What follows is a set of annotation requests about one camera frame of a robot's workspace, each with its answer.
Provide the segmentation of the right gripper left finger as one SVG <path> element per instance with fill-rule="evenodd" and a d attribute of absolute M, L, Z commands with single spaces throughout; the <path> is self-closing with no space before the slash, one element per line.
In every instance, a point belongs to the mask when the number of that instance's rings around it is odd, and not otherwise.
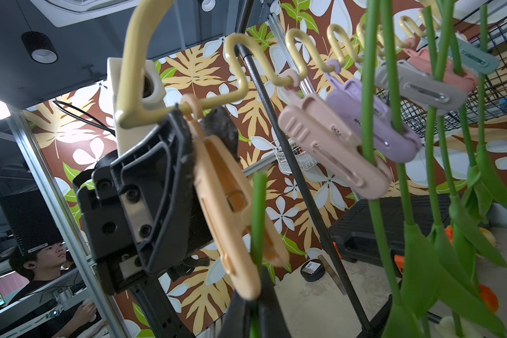
<path fill-rule="evenodd" d="M 226 311 L 223 326 L 217 338 L 250 337 L 253 305 L 253 301 L 243 299 L 235 292 L 231 298 L 230 306 Z"/>

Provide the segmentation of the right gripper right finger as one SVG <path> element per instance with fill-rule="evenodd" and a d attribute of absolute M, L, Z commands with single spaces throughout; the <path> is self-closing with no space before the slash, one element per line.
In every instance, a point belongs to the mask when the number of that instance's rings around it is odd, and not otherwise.
<path fill-rule="evenodd" d="M 261 269 L 261 294 L 258 298 L 259 331 L 262 338 L 291 338 L 266 267 Z"/>

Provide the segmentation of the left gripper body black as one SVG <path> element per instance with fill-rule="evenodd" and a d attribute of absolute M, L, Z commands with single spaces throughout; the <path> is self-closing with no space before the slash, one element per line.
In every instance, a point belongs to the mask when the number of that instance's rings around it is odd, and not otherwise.
<path fill-rule="evenodd" d="M 188 275 L 213 238 L 193 185 L 187 121 L 169 113 L 124 154 L 76 176 L 75 192 L 102 289 L 117 295 L 168 273 Z"/>

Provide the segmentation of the black metal clothes rack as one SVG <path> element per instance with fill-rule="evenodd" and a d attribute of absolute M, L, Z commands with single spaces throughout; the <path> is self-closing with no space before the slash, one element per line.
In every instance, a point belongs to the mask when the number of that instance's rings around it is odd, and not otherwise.
<path fill-rule="evenodd" d="M 366 312 L 364 311 L 363 306 L 359 300 L 359 297 L 356 294 L 356 290 L 353 288 L 353 284 L 348 276 L 348 273 L 345 270 L 342 260 L 340 259 L 337 250 L 332 243 L 329 231 L 323 222 L 318 207 L 315 205 L 314 198 L 308 189 L 304 175 L 300 170 L 294 154 L 292 153 L 292 148 L 289 145 L 284 132 L 281 131 L 277 125 L 276 112 L 272 102 L 270 101 L 270 97 L 266 91 L 266 88 L 261 81 L 259 71 L 254 63 L 252 50 L 243 45 L 238 45 L 235 48 L 235 55 L 241 56 L 246 69 L 249 71 L 250 76 L 252 77 L 253 83 L 261 99 L 261 103 L 263 104 L 265 111 L 268 114 L 268 119 L 271 125 L 274 127 L 277 140 L 280 142 L 280 146 L 283 148 L 284 156 L 290 165 L 292 175 L 297 181 L 299 192 L 305 201 L 313 225 L 320 235 L 322 247 L 328 253 L 330 261 L 334 265 L 335 272 L 338 274 L 339 278 L 344 284 L 347 296 L 349 297 L 349 301 L 351 302 L 353 310 L 361 324 L 362 331 L 359 333 L 359 337 L 380 337 L 382 335 L 384 324 L 388 319 L 392 300 L 388 299 L 371 321 L 368 319 Z"/>

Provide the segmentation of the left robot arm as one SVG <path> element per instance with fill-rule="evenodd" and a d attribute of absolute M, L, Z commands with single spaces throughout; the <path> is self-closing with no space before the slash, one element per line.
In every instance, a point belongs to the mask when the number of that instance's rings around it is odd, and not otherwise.
<path fill-rule="evenodd" d="M 73 180 L 104 292 L 129 291 L 156 337 L 191 337 L 159 283 L 186 276 L 211 240 L 193 185 L 192 136 L 180 111 L 124 155 L 111 152 Z"/>

